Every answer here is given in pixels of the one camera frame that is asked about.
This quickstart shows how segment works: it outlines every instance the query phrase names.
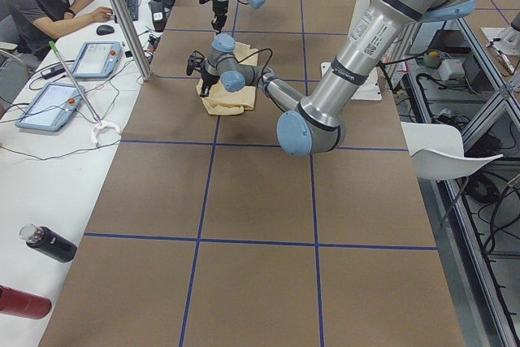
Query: beige towel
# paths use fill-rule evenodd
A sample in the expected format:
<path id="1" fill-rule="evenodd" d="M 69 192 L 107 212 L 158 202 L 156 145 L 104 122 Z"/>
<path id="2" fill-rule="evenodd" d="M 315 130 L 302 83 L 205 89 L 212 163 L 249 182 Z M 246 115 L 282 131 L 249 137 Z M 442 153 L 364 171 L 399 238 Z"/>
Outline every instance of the beige towel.
<path id="1" fill-rule="evenodd" d="M 238 61 L 241 61 L 246 56 L 256 52 L 256 49 L 251 49 L 250 45 L 236 43 L 234 54 Z M 257 65 L 258 55 L 255 54 L 243 62 L 247 65 Z M 201 93 L 202 80 L 197 84 L 197 93 Z M 252 86 L 245 86 L 240 91 L 229 93 L 224 88 L 221 82 L 217 83 L 210 90 L 210 96 L 202 98 L 204 107 L 211 115 L 238 115 L 242 114 L 244 110 L 254 109 L 254 97 L 256 88 Z"/>

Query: red cylinder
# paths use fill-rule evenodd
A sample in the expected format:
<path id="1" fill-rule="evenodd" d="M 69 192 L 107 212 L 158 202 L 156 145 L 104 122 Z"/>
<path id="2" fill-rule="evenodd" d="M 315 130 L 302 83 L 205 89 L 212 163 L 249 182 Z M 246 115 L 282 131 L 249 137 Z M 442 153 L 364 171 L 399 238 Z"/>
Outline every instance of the red cylinder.
<path id="1" fill-rule="evenodd" d="M 0 285 L 0 313 L 27 319 L 42 319 L 50 312 L 49 298 Z"/>

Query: light blue tablet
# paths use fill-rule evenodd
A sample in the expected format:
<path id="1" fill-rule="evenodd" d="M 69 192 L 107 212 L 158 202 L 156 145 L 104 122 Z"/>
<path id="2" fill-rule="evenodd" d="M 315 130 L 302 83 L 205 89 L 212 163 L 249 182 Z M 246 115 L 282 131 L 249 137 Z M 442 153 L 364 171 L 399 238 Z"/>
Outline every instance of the light blue tablet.
<path id="1" fill-rule="evenodd" d="M 106 79 L 122 53 L 119 42 L 85 42 L 72 66 L 72 75 L 76 79 Z"/>
<path id="2" fill-rule="evenodd" d="M 74 85 L 49 82 L 41 88 L 15 125 L 57 132 L 72 117 L 80 102 L 81 95 Z"/>

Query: hand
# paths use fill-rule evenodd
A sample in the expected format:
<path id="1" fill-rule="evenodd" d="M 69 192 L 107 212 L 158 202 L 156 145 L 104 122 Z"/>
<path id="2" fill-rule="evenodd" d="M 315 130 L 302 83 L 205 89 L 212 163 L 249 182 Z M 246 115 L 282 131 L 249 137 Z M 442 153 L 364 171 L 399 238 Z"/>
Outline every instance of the hand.
<path id="1" fill-rule="evenodd" d="M 98 7 L 96 10 L 90 13 L 93 22 L 107 22 L 110 20 L 114 12 L 108 7 Z"/>

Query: black mouse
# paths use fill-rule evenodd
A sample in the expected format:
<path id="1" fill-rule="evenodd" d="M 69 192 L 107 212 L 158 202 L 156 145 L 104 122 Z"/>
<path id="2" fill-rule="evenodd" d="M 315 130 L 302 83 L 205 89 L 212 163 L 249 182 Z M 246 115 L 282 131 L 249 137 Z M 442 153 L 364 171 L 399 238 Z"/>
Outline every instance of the black mouse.
<path id="1" fill-rule="evenodd" d="M 100 24 L 96 29 L 96 34 L 98 36 L 105 36 L 106 34 L 112 34 L 114 31 L 114 28 L 109 24 Z"/>

